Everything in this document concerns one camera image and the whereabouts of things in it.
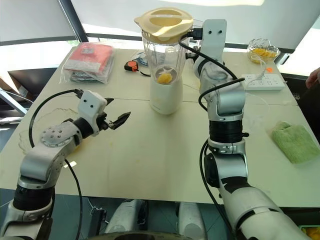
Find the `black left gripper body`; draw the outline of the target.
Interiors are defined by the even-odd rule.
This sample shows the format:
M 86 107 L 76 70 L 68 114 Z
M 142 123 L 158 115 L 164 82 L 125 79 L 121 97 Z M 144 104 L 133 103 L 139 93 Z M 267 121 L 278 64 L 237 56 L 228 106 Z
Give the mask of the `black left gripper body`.
M 112 129 L 112 130 L 114 129 L 113 128 L 113 123 L 110 123 L 110 122 L 108 123 L 106 121 L 106 119 L 107 119 L 107 114 L 106 113 L 102 113 L 97 117 L 96 124 L 97 124 L 98 129 L 100 131 L 102 131 L 102 130 L 106 131 L 107 129 Z

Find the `bystander bare hand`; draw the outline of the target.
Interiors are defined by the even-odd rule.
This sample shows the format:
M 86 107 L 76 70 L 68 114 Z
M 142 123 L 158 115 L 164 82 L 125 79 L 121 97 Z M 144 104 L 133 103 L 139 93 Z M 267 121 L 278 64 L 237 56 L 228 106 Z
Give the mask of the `bystander bare hand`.
M 305 81 L 305 85 L 310 89 L 316 82 L 320 80 L 320 68 L 318 67 L 313 72 L 310 73 L 308 78 Z

